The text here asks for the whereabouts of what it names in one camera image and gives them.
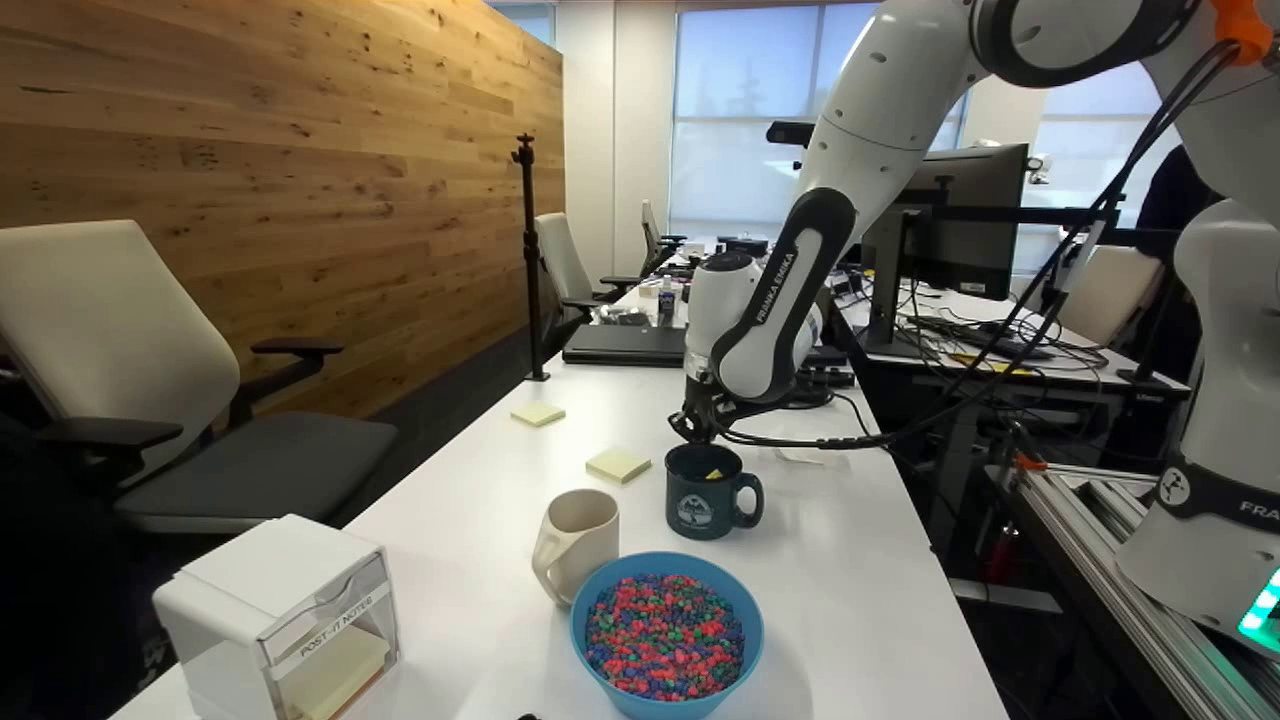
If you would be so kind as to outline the dark green mug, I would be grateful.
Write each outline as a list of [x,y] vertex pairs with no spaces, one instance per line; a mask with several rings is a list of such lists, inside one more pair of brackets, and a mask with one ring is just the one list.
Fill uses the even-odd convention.
[[753,529],[765,498],[759,478],[741,457],[719,445],[686,443],[664,457],[666,520],[692,541],[717,541],[736,529]]

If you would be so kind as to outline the black laptop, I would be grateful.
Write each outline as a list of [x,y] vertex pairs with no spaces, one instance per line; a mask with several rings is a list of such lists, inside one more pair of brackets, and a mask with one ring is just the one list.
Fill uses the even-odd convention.
[[673,327],[581,325],[561,355],[566,364],[678,368],[685,336]]

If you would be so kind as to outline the beige mug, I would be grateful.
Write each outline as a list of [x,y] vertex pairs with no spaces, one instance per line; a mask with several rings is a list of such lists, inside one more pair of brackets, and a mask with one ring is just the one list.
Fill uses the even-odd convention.
[[572,489],[547,506],[531,569],[547,596],[567,609],[586,579],[618,556],[620,509],[614,497],[599,489]]

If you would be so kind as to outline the blue bowl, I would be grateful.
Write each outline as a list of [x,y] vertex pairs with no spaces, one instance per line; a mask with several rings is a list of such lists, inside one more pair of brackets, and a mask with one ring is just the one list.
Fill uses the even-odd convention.
[[595,570],[572,602],[570,637],[626,720],[707,720],[756,669],[765,633],[737,578],[655,551]]

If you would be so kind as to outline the row of white office chairs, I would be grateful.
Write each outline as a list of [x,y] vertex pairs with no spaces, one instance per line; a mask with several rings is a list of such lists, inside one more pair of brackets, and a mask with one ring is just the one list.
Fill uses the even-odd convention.
[[576,322],[585,322],[594,309],[613,304],[630,290],[640,286],[643,281],[676,255],[676,251],[689,240],[684,234],[659,234],[649,204],[643,204],[643,229],[648,250],[640,275],[602,277],[599,282],[611,288],[600,293],[594,290],[594,282],[588,277],[564,213],[535,217],[534,229],[538,234],[541,260],[557,292],[562,313],[566,318]]

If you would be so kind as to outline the heap of coloured beads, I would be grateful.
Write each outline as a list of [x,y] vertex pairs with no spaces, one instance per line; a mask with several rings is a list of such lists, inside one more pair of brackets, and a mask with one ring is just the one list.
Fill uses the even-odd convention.
[[577,624],[586,665],[625,694],[662,703],[708,700],[748,665],[737,609],[692,577],[625,577],[595,593],[586,610]]

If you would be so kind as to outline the black keyboard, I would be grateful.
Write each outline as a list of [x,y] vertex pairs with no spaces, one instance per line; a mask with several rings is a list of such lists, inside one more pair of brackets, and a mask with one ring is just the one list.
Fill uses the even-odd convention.
[[908,316],[904,325],[918,334],[934,348],[959,350],[963,354],[978,355],[988,348],[989,356],[1006,360],[1023,357],[1027,361],[1042,363],[1053,360],[1055,355],[1037,347],[1030,347],[1009,334],[996,333],[997,322],[954,322],[942,316]]

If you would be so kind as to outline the window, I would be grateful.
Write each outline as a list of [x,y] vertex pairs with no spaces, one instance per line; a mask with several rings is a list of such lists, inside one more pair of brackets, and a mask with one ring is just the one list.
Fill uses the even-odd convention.
[[[1024,205],[1087,208],[1119,172],[1161,97],[1140,63],[1130,63],[1048,91],[1030,150],[1050,163],[1047,184],[1029,183]],[[1135,227],[1149,184],[1164,159],[1181,145],[1165,131],[1135,164],[1119,204],[1119,225]],[[1014,255],[1015,279],[1030,279],[1057,247],[1062,231],[1020,225]]]
[[813,122],[872,3],[686,12],[676,33],[668,223],[684,234],[771,236],[803,158],[776,120]]
[[554,3],[508,3],[507,0],[486,0],[486,4],[513,22],[540,42],[556,46],[556,4]]

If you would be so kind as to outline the monitor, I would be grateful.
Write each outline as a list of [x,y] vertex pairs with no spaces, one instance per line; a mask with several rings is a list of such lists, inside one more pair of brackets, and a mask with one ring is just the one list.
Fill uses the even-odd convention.
[[899,332],[902,281],[1006,299],[1028,158],[1027,143],[925,154],[904,191],[861,236],[861,263],[874,273],[861,336],[867,352],[914,352]]

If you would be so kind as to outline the beige office chair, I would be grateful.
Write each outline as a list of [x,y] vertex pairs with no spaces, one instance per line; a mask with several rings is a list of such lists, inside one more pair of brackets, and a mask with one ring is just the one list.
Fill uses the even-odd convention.
[[1149,306],[1165,264],[1138,249],[1092,249],[1059,311],[1057,322],[1094,345],[1110,346]]

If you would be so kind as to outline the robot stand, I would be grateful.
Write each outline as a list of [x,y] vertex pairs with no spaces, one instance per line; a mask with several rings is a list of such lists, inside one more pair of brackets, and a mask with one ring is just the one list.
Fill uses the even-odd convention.
[[1280,720],[1280,512],[1166,509],[1170,477],[986,468],[1068,605],[1156,720]]

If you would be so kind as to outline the white sticky note dispenser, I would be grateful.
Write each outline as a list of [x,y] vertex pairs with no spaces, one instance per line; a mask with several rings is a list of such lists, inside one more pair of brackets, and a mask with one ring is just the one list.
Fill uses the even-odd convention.
[[342,720],[401,660],[385,550],[265,521],[154,593],[198,720]]

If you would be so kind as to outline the white and grey office chair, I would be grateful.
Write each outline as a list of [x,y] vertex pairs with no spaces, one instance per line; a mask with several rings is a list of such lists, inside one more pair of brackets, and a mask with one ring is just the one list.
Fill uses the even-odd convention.
[[154,534],[232,536],[287,514],[329,519],[370,478],[393,425],[256,416],[343,347],[275,337],[289,363],[253,380],[138,223],[0,229],[0,342],[49,415],[38,437],[82,457],[93,491]]

